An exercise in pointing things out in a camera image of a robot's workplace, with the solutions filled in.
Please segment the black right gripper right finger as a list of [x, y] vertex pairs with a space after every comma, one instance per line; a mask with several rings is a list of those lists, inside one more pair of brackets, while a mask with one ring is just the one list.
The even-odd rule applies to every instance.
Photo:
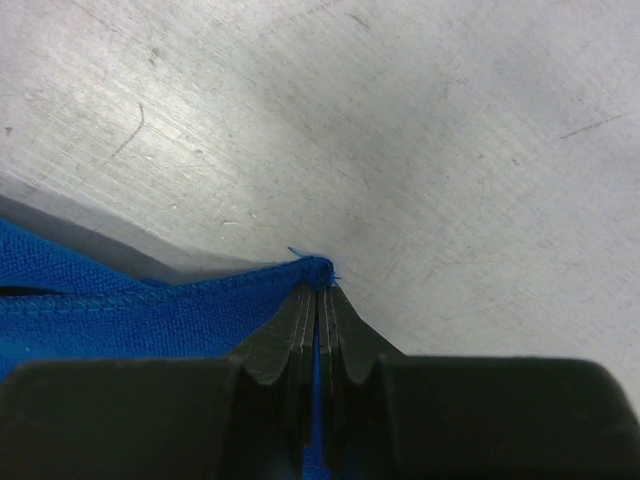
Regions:
[[389, 479], [393, 461], [380, 361], [402, 353], [337, 286], [320, 293], [317, 326], [324, 465], [334, 479]]

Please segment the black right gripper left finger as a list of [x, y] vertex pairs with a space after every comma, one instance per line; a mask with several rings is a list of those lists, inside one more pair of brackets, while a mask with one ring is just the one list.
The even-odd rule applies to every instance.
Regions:
[[227, 437], [232, 479], [300, 479], [311, 445], [316, 293], [297, 286], [231, 351], [242, 363]]

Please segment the blue towels pile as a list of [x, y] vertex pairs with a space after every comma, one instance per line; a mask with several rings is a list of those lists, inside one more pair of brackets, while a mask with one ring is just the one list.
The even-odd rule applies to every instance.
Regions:
[[[232, 479], [227, 437], [242, 363], [231, 351], [300, 285], [305, 256], [183, 285], [138, 281], [11, 223], [1, 226], [1, 475], [5, 479]], [[315, 332], [311, 445], [321, 460]]]

